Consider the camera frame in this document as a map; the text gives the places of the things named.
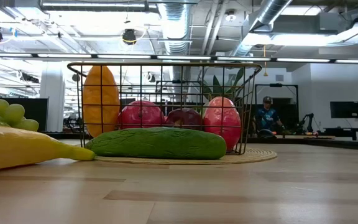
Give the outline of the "green cucumber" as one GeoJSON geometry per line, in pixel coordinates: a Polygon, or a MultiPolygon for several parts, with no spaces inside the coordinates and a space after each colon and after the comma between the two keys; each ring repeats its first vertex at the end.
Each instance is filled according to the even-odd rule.
{"type": "Polygon", "coordinates": [[[167,127],[102,133],[85,148],[103,157],[216,160],[226,154],[226,142],[217,134],[167,127]]]}

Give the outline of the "silver vertical air duct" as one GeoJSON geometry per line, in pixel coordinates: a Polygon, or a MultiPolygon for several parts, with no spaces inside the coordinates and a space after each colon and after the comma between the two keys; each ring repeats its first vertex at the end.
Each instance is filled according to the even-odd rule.
{"type": "MultiPolygon", "coordinates": [[[[190,52],[190,43],[185,42],[190,36],[191,4],[184,3],[159,3],[157,4],[162,17],[162,34],[166,41],[165,51],[168,55],[187,55],[190,52]]],[[[174,93],[188,93],[188,81],[190,79],[189,67],[173,66],[170,76],[174,93]]]]}

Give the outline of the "round woven straw mat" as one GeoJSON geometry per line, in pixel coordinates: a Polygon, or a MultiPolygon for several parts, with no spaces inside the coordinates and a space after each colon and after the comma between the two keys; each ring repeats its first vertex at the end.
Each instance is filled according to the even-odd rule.
{"type": "Polygon", "coordinates": [[[148,159],[135,157],[101,157],[96,156],[96,161],[115,162],[123,164],[152,164],[152,165],[225,165],[245,164],[272,160],[277,153],[266,149],[246,148],[242,155],[225,155],[217,160],[189,160],[189,159],[148,159]]]}

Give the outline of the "black wire basket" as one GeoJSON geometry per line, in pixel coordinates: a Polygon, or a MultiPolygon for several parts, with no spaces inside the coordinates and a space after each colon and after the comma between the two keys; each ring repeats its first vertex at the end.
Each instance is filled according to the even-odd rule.
{"type": "Polygon", "coordinates": [[[78,111],[81,116],[80,143],[83,147],[92,137],[83,117],[83,87],[86,77],[94,65],[107,66],[112,72],[119,90],[120,112],[133,101],[150,101],[160,107],[165,120],[169,112],[175,109],[191,108],[201,115],[201,131],[204,130],[203,117],[208,103],[200,92],[200,76],[206,68],[244,68],[244,90],[235,103],[231,100],[239,113],[242,125],[241,137],[235,148],[226,150],[226,154],[242,155],[245,153],[247,135],[250,127],[252,97],[254,95],[254,82],[261,66],[256,63],[213,63],[213,62],[72,62],[68,69],[74,73],[76,90],[78,94],[78,111]],[[174,93],[170,69],[173,66],[189,67],[190,79],[188,93],[174,93]]]}

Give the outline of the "person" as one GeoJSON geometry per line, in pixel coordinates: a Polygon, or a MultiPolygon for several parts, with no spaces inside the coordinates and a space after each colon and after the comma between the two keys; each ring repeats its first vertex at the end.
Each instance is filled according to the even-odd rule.
{"type": "Polygon", "coordinates": [[[280,117],[275,109],[272,108],[273,100],[270,96],[265,96],[262,100],[263,107],[258,109],[255,116],[255,128],[257,136],[269,136],[275,131],[276,127],[285,129],[280,117]]]}

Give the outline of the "red apple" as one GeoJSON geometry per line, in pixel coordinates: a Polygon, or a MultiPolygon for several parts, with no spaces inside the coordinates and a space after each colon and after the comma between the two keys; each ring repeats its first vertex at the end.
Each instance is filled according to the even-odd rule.
{"type": "Polygon", "coordinates": [[[151,128],[165,123],[165,117],[155,103],[142,100],[125,106],[118,117],[122,129],[151,128]]]}
{"type": "Polygon", "coordinates": [[[240,140],[241,119],[234,103],[226,97],[217,96],[208,103],[203,124],[206,132],[223,137],[227,151],[233,150],[240,140]]]}

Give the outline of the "silver diagonal air duct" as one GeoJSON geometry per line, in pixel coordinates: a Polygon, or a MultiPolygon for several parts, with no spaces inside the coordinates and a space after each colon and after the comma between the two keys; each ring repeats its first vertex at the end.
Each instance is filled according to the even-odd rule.
{"type": "Polygon", "coordinates": [[[252,47],[257,45],[252,39],[251,34],[258,29],[262,32],[271,32],[275,20],[292,1],[293,0],[263,0],[257,11],[246,16],[242,24],[243,39],[234,47],[230,56],[245,57],[252,47]]]}

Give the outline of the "distant black table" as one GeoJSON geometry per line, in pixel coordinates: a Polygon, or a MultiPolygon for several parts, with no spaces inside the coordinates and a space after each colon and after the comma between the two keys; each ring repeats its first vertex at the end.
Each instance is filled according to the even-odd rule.
{"type": "Polygon", "coordinates": [[[352,138],[353,141],[357,140],[358,128],[326,128],[324,135],[352,138]]]}

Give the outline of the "yellow banana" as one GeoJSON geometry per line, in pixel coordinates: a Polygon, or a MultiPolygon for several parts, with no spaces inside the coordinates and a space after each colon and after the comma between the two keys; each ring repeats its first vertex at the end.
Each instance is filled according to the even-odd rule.
{"type": "Polygon", "coordinates": [[[52,159],[92,161],[95,153],[34,131],[0,126],[0,169],[52,159]]]}

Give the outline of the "white column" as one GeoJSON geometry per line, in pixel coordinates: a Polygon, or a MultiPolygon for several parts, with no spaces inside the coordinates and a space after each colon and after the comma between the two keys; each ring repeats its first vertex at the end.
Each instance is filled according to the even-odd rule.
{"type": "Polygon", "coordinates": [[[42,71],[40,97],[48,99],[48,132],[63,131],[63,110],[65,96],[65,79],[60,67],[47,67],[42,71]]]}

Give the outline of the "black distant frame stand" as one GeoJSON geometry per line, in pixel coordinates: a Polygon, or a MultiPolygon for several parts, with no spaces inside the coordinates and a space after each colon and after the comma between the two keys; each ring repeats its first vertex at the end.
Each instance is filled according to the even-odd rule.
{"type": "Polygon", "coordinates": [[[263,98],[272,98],[272,109],[274,109],[285,129],[274,124],[273,130],[279,133],[293,131],[299,122],[298,85],[270,83],[255,84],[255,96],[253,104],[254,114],[263,108],[263,98]]]}

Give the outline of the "black partition panel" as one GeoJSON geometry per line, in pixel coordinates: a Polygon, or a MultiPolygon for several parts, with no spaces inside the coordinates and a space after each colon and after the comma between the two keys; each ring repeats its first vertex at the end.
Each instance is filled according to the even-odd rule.
{"type": "Polygon", "coordinates": [[[48,99],[46,98],[0,98],[9,104],[20,104],[25,108],[25,118],[39,122],[39,130],[45,131],[47,125],[48,99]]]}

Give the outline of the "yellow bell pepper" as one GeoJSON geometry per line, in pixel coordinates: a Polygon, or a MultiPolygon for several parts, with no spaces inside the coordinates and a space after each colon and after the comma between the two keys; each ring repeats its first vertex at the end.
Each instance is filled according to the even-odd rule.
{"type": "Polygon", "coordinates": [[[83,87],[83,117],[92,137],[114,131],[120,112],[119,90],[110,69],[91,67],[83,87]]]}

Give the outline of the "dark red bell pepper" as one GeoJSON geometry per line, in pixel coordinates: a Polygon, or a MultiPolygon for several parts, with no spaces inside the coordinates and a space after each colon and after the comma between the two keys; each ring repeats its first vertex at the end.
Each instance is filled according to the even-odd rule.
{"type": "Polygon", "coordinates": [[[201,115],[194,109],[182,108],[169,112],[165,124],[177,128],[194,129],[201,131],[201,115]]]}

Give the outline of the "green grape bunch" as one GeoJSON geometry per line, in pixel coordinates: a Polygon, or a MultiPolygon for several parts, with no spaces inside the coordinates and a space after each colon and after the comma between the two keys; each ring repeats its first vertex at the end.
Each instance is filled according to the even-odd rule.
{"type": "Polygon", "coordinates": [[[39,122],[25,118],[25,108],[20,104],[9,104],[0,99],[0,126],[38,131],[39,122]]]}

